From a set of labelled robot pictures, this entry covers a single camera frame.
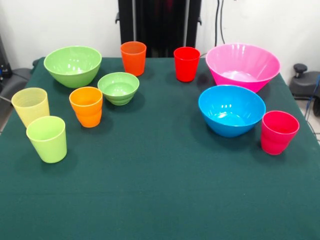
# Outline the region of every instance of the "pink bowl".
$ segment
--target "pink bowl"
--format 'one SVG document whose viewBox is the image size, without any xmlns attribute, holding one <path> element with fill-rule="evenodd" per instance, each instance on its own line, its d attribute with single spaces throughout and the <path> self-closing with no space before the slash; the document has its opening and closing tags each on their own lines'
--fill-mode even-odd
<svg viewBox="0 0 320 240">
<path fill-rule="evenodd" d="M 280 62 L 275 55 L 249 44 L 214 47 L 205 61 L 217 85 L 236 85 L 255 93 L 280 72 Z"/>
</svg>

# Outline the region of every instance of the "cup rim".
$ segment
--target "cup rim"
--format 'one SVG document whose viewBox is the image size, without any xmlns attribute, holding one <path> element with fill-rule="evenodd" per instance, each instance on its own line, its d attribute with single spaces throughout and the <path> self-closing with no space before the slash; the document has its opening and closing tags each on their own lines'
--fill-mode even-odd
<svg viewBox="0 0 320 240">
<path fill-rule="evenodd" d="M 62 122 L 63 122 L 63 128 L 62 128 L 61 132 L 59 132 L 56 136 L 51 137 L 51 138 L 46 139 L 46 140 L 37 140 L 37 139 L 34 139 L 34 138 L 30 137 L 30 135 L 28 134 L 28 129 L 30 128 L 30 126 L 31 126 L 32 124 L 35 124 L 37 121 L 40 121 L 40 120 L 42 120 L 42 119 L 44 119 L 44 118 L 55 118 L 55 119 L 59 119 L 60 121 L 62 121 Z M 30 140 L 32 140 L 32 141 L 34 141 L 34 142 L 38 142 L 38 143 L 39 143 L 39 142 L 42 142 L 42 143 L 44 143 L 44 142 L 48 142 L 48 141 L 51 141 L 51 140 L 54 140 L 54 139 L 58 138 L 65 130 L 66 130 L 66 123 L 65 123 L 65 121 L 64 121 L 61 117 L 58 117 L 58 116 L 42 116 L 42 117 L 39 117 L 39 118 L 33 120 L 33 121 L 26 127 L 25 134 L 26 134 L 26 136 L 27 136 Z"/>
<path fill-rule="evenodd" d="M 122 50 L 122 47 L 123 47 L 124 45 L 130 44 L 130 43 L 139 43 L 139 44 L 142 44 L 142 45 L 143 45 L 143 48 L 144 48 L 143 51 L 138 52 L 138 53 L 128 53 L 128 52 L 126 52 L 126 51 L 123 51 L 123 50 Z M 145 52 L 145 51 L 147 50 L 147 46 L 146 46 L 143 42 L 141 42 L 141 41 L 126 41 L 126 42 L 124 42 L 124 43 L 121 44 L 120 50 L 121 50 L 122 53 L 125 53 L 125 54 L 128 54 L 128 55 L 138 55 L 138 54 L 141 54 L 141 53 Z"/>
<path fill-rule="evenodd" d="M 132 93 L 135 93 L 135 92 L 138 90 L 138 88 L 139 88 L 139 86 L 140 86 L 140 81 L 139 81 L 139 78 L 137 78 L 137 76 L 135 76 L 135 75 L 133 75 L 133 74 L 131 74 L 131 73 L 129 73 L 129 72 L 118 71 L 118 72 L 112 72 L 112 73 L 106 74 L 106 75 L 104 75 L 103 77 L 101 77 L 101 78 L 99 79 L 99 81 L 98 81 L 98 83 L 97 83 L 97 87 L 98 87 L 98 89 L 102 92 L 102 94 L 109 95 L 108 93 L 105 93 L 104 91 L 102 91 L 102 90 L 100 89 L 100 87 L 99 87 L 100 81 L 101 81 L 104 77 L 106 77 L 106 76 L 112 76 L 112 75 L 115 75 L 115 74 L 123 74 L 123 75 L 133 76 L 133 77 L 137 80 L 137 83 L 138 83 L 137 87 L 134 88 L 133 91 L 131 91 L 131 92 L 125 94 L 125 95 L 121 95 L 121 96 L 119 96 L 119 97 L 123 97 L 123 96 L 130 95 L 130 94 L 132 94 Z"/>
<path fill-rule="evenodd" d="M 71 100 L 71 95 L 74 94 L 76 91 L 79 91 L 79 90 L 82 90 L 82 89 L 95 89 L 95 90 L 98 90 L 98 91 L 100 92 L 100 95 L 101 95 L 101 96 L 100 96 L 100 98 L 99 98 L 98 101 L 95 101 L 95 102 L 92 103 L 92 104 L 80 105 L 80 104 L 74 103 L 74 102 Z M 70 101 L 70 103 L 73 104 L 73 105 L 75 105 L 75 106 L 77 106 L 77 107 L 82 107 L 82 108 L 86 108 L 86 107 L 93 106 L 93 105 L 99 103 L 99 102 L 102 100 L 102 98 L 103 98 L 102 91 L 101 91 L 99 88 L 93 87 L 93 86 L 83 86 L 83 87 L 79 87 L 79 88 L 73 90 L 73 91 L 70 93 L 70 95 L 69 95 L 69 101 Z"/>
<path fill-rule="evenodd" d="M 297 123 L 297 128 L 296 128 L 296 130 L 295 130 L 295 131 L 292 131 L 292 132 L 289 132 L 289 133 L 284 133 L 284 132 L 279 132 L 279 131 L 275 131 L 275 130 L 271 129 L 271 128 L 268 127 L 268 125 L 265 123 L 265 116 L 266 116 L 267 114 L 270 114 L 270 113 L 271 113 L 271 114 L 272 114 L 272 113 L 283 113 L 283 114 L 286 114 L 286 115 L 290 116 L 290 117 L 293 118 L 293 119 L 296 121 L 296 123 Z M 297 119 L 295 116 L 293 116 L 292 114 L 290 114 L 290 113 L 288 113 L 288 112 L 280 111 L 280 110 L 272 110 L 272 111 L 266 112 L 266 113 L 263 115 L 263 117 L 262 117 L 262 124 L 263 124 L 267 129 L 269 129 L 270 131 L 272 131 L 272 132 L 274 132 L 274 133 L 277 133 L 277 134 L 281 134 L 281 135 L 292 135 L 292 134 L 296 134 L 296 133 L 299 131 L 299 129 L 300 129 L 300 123 L 299 123 L 298 119 Z"/>
<path fill-rule="evenodd" d="M 19 105 L 15 104 L 15 98 L 17 98 L 17 95 L 21 94 L 21 92 L 24 92 L 24 91 L 26 91 L 28 89 L 36 89 L 36 90 L 39 90 L 41 92 L 44 92 L 45 93 L 44 99 L 41 102 L 39 102 L 39 103 L 37 103 L 35 105 L 32 105 L 32 106 L 19 106 Z M 20 91 L 16 92 L 11 98 L 11 103 L 15 108 L 28 109 L 28 108 L 34 108 L 34 107 L 44 103 L 47 99 L 48 99 L 48 93 L 47 93 L 46 90 L 44 90 L 44 89 L 42 89 L 40 87 L 27 87 L 27 88 L 21 89 Z"/>
<path fill-rule="evenodd" d="M 71 49 L 71 48 L 91 49 L 91 50 L 93 50 L 93 51 L 95 51 L 95 52 L 97 52 L 97 53 L 99 54 L 100 60 L 99 60 L 98 64 L 96 64 L 92 69 L 83 71 L 83 72 L 81 72 L 81 73 L 70 74 L 70 75 L 68 75 L 68 76 L 79 76 L 79 75 L 82 75 L 82 74 L 86 74 L 86 73 L 92 71 L 93 69 L 97 68 L 97 67 L 101 64 L 101 62 L 102 62 L 102 55 L 101 55 L 101 53 L 100 53 L 97 49 L 94 49 L 93 47 L 90 47 L 90 46 L 73 45 L 73 46 L 61 47 L 61 48 L 58 48 L 58 49 L 50 52 L 50 53 L 44 58 L 44 61 L 43 61 L 43 65 L 44 65 L 45 69 L 46 69 L 49 73 L 53 73 L 53 74 L 55 74 L 55 75 L 60 75 L 60 76 L 66 76 L 66 74 L 64 74 L 64 73 L 56 72 L 56 71 L 51 70 L 51 69 L 46 65 L 46 62 L 47 62 L 48 57 L 49 57 L 50 55 L 54 54 L 55 52 L 60 51 L 60 50 L 63 50 L 63 49 Z"/>
<path fill-rule="evenodd" d="M 196 50 L 197 53 L 199 54 L 199 56 L 195 57 L 195 58 L 192 58 L 192 59 L 185 59 L 185 58 L 181 58 L 181 57 L 178 57 L 177 56 L 177 53 L 176 51 L 177 50 L 180 50 L 180 49 L 193 49 L 193 50 Z M 173 56 L 176 58 L 176 59 L 180 59 L 180 60 L 183 60 L 183 61 L 193 61 L 193 60 L 196 60 L 198 58 L 200 58 L 200 51 L 198 49 L 196 49 L 195 47 L 192 47 L 192 46 L 181 46 L 181 47 L 178 47 L 176 48 L 174 51 L 173 51 Z"/>
</svg>

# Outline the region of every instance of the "plastic bowl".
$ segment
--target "plastic bowl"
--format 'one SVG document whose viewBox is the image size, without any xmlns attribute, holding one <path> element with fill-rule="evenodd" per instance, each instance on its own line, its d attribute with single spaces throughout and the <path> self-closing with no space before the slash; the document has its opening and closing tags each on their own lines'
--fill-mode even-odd
<svg viewBox="0 0 320 240">
<path fill-rule="evenodd" d="M 127 72 L 114 72 L 103 76 L 98 89 L 114 105 L 125 105 L 134 97 L 139 87 L 139 79 Z"/>
<path fill-rule="evenodd" d="M 209 127 L 228 138 L 248 132 L 266 112 L 264 101 L 256 93 L 232 85 L 208 88 L 198 104 Z"/>
<path fill-rule="evenodd" d="M 51 76 L 68 88 L 81 88 L 95 78 L 102 56 L 87 46 L 67 46 L 53 51 L 44 59 Z"/>
<path fill-rule="evenodd" d="M 217 85 L 240 86 L 255 93 L 280 72 L 275 55 L 249 44 L 214 47 L 205 60 Z"/>
</svg>

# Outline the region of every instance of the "black knob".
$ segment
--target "black knob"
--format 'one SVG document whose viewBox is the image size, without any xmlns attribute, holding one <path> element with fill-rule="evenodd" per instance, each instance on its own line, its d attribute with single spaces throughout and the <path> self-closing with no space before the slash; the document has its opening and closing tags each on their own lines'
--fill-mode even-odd
<svg viewBox="0 0 320 240">
<path fill-rule="evenodd" d="M 297 74 L 303 74 L 305 71 L 308 70 L 308 67 L 302 63 L 297 63 L 293 65 L 293 68 Z"/>
</svg>

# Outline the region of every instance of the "pink cup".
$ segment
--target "pink cup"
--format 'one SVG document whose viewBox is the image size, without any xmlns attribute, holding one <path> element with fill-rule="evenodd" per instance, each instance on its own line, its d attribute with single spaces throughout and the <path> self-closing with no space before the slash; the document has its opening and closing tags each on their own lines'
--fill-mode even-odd
<svg viewBox="0 0 320 240">
<path fill-rule="evenodd" d="M 261 147 L 270 155 L 281 154 L 299 130 L 298 120 L 284 111 L 269 111 L 262 118 Z"/>
</svg>

